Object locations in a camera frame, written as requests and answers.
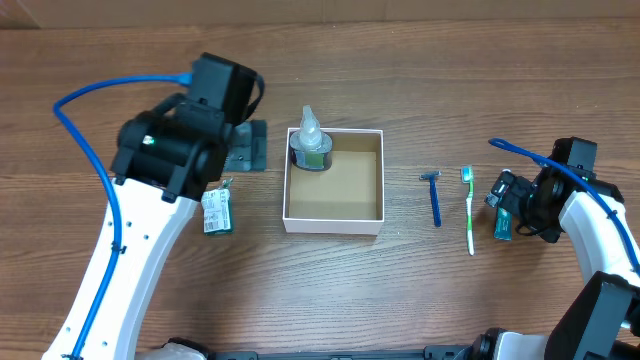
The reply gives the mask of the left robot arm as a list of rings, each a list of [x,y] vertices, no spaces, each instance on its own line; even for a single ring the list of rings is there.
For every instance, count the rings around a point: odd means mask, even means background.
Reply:
[[[258,103],[174,94],[118,138],[96,248],[46,359],[132,359],[166,259]]]

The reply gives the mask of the Colgate toothpaste tube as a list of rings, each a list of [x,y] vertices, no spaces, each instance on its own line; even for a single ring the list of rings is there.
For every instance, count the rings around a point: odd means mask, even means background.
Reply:
[[[502,241],[512,240],[512,215],[500,207],[496,210],[494,238]]]

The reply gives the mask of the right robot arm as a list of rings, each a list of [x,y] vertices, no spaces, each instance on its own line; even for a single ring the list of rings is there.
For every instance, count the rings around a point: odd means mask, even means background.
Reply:
[[[621,328],[639,333],[639,275],[632,263],[639,247],[618,189],[576,167],[545,168],[534,181],[504,171],[486,202],[547,242],[567,234],[584,288],[549,335],[490,329],[473,343],[469,358],[638,358],[637,346],[617,338]]]

